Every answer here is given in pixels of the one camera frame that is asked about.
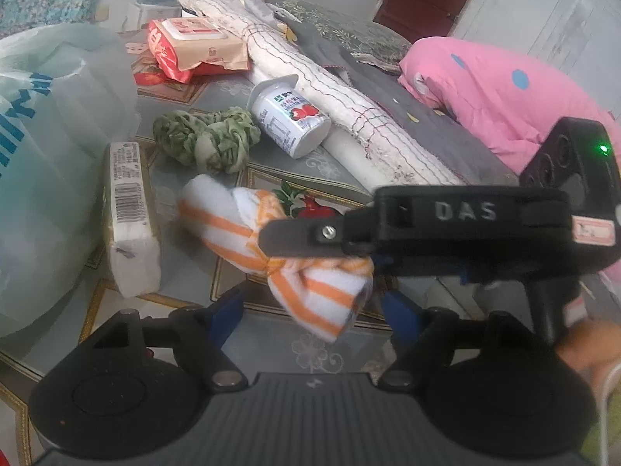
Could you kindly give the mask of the person right hand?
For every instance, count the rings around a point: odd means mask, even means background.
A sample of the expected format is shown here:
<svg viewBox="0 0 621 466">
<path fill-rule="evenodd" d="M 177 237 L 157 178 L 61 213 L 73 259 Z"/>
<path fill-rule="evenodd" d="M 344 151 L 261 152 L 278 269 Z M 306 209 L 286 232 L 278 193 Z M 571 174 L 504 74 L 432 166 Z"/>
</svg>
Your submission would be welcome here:
<svg viewBox="0 0 621 466">
<path fill-rule="evenodd" d="M 586 319 L 576 323 L 555 346 L 558 356 L 574 371 L 590 377 L 595 395 L 620 362 L 620 325 Z"/>
</svg>

